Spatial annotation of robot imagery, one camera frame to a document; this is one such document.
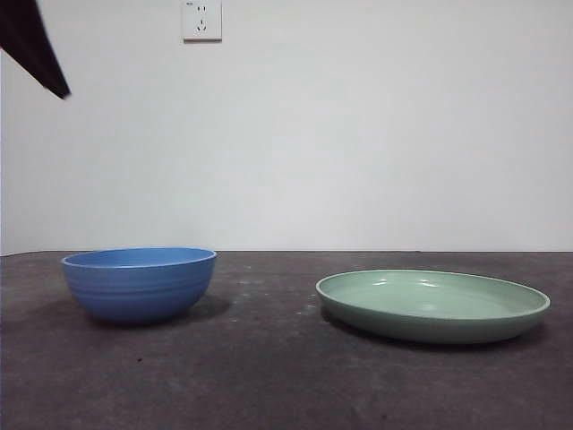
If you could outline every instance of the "blue ceramic bowl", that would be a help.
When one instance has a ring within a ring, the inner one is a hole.
[[[188,309],[210,283],[217,253],[199,248],[129,248],[62,260],[68,288],[91,315],[152,323]]]

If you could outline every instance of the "ceramic dish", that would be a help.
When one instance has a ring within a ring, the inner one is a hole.
[[[217,254],[200,248],[152,247],[65,257],[65,278],[88,313],[112,323],[153,323],[197,302]]]
[[[323,305],[372,333],[431,343],[513,338],[542,318],[550,299],[506,280],[441,271],[379,270],[320,280]]]

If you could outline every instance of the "electrical outlet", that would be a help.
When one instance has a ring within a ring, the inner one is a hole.
[[[222,39],[222,0],[184,0],[182,3],[183,40]]]

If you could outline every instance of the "dark table surface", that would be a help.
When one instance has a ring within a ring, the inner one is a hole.
[[[187,314],[118,328],[69,295],[59,259],[2,259],[2,429],[573,429],[573,254],[223,252]],[[379,268],[540,289],[543,324],[471,347],[377,338],[314,285]]]

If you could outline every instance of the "green plate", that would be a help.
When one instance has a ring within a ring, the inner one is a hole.
[[[352,271],[320,280],[316,290],[345,323],[431,343],[513,338],[538,324],[550,305],[530,287],[443,271]]]

